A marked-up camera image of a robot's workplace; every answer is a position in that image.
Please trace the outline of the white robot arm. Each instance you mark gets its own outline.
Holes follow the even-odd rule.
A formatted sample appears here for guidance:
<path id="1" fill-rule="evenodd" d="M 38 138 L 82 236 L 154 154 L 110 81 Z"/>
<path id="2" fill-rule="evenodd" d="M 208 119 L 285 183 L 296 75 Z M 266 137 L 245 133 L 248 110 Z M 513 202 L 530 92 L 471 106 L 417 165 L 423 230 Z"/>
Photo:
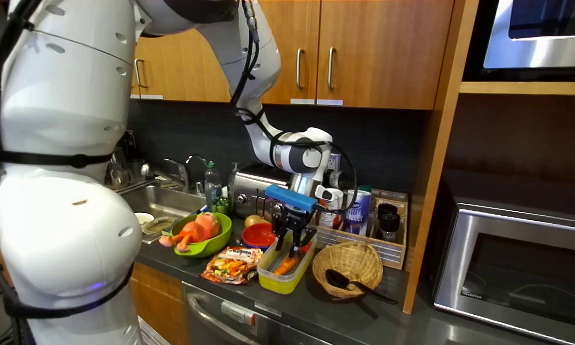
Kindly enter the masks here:
<path id="1" fill-rule="evenodd" d="M 0 275 L 16 345 L 141 345 L 128 292 L 141 230 L 103 183 L 126 131 L 133 46 L 195 29 L 254 156 L 308 200 L 329 135 L 283 133 L 262 96 L 279 54 L 256 0 L 11 0 L 0 39 Z"/>

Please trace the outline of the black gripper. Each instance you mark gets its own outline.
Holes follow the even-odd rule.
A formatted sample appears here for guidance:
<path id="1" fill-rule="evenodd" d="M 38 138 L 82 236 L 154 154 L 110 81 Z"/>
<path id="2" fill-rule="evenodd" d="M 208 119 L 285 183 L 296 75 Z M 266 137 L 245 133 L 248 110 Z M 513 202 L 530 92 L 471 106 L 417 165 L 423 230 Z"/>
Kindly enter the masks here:
<path id="1" fill-rule="evenodd" d="M 292 238 L 292 253 L 300 253 L 302 250 L 302 234 L 304 229 L 308 227 L 312 215 L 310 213 L 300 213 L 300 211 L 292 211 L 283 204 L 277 204 L 271 207 L 271 227 L 275 232 L 275 252 L 281 250 L 283 244 L 283 236 L 287 232 L 291 232 Z"/>

